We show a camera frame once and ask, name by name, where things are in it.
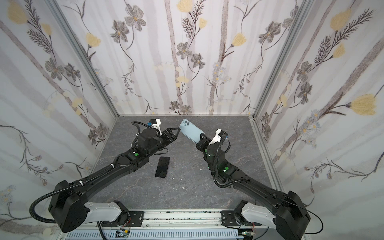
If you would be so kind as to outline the light blue phone case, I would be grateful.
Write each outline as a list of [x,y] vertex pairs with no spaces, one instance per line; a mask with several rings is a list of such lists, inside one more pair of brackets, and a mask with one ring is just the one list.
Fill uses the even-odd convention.
[[183,119],[179,128],[181,133],[184,134],[188,139],[197,144],[200,141],[201,134],[204,132],[196,127],[192,122],[187,119]]

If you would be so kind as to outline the black phone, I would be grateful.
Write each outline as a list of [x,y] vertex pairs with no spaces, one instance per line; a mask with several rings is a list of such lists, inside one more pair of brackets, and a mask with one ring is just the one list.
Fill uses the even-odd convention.
[[165,178],[167,176],[170,163],[170,157],[160,157],[157,170],[155,173],[156,178]]

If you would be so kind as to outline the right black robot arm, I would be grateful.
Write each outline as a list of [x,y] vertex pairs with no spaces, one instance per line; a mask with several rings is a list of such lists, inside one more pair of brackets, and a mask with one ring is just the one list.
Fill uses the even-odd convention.
[[252,210],[250,203],[241,204],[241,216],[245,221],[274,228],[285,240],[300,240],[307,233],[312,212],[306,209],[296,193],[284,193],[268,187],[228,162],[221,149],[223,142],[224,138],[214,143],[201,134],[196,144],[203,153],[215,185],[219,188],[233,187],[266,208],[262,217],[261,212]]

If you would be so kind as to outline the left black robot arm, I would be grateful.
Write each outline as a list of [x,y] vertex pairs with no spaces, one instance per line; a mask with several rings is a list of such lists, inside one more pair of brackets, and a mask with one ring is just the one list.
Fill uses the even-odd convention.
[[72,183],[58,183],[53,192],[39,197],[31,204],[31,217],[42,223],[57,224],[63,233],[90,222],[95,209],[90,206],[89,200],[113,182],[143,167],[151,156],[159,154],[173,143],[181,131],[179,127],[161,131],[154,119],[147,124],[134,121],[132,125],[138,132],[130,149],[87,177]]

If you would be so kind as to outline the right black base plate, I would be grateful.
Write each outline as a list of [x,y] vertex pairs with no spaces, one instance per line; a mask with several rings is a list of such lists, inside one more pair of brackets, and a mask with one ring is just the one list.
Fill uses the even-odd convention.
[[240,225],[235,219],[234,211],[221,211],[221,225],[224,227],[238,228]]

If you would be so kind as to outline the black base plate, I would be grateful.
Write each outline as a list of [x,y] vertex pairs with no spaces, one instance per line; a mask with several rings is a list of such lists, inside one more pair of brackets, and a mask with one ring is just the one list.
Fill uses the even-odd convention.
[[127,226],[130,228],[140,228],[144,220],[144,211],[130,211],[130,218],[128,220]]
[[238,228],[240,225],[235,219],[234,211],[221,211],[221,225],[224,227]]

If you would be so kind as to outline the aluminium mounting rail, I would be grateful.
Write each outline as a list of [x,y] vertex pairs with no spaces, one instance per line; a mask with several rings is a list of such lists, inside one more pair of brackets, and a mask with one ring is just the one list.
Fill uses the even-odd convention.
[[[241,204],[240,203],[233,211],[235,219],[240,226],[252,225],[258,223],[249,223],[245,221],[241,216]],[[261,216],[264,217],[264,211],[266,208],[253,205],[251,207],[253,211],[261,212]],[[128,223],[130,218],[129,210],[125,208],[121,203],[90,203],[90,206],[95,209],[95,212],[91,215],[91,221],[85,224],[93,222],[106,222],[111,226],[122,226]],[[171,224],[176,226],[213,226],[215,224],[221,224],[221,211],[223,210],[177,210],[177,211],[149,211],[144,213],[144,220],[141,227],[146,224],[154,227],[169,227]]]

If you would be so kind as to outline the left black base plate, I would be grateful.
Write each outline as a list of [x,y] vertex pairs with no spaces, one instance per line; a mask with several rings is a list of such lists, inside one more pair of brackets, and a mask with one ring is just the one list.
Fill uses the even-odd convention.
[[144,220],[144,211],[130,211],[130,218],[128,220],[127,226],[130,228],[140,228]]

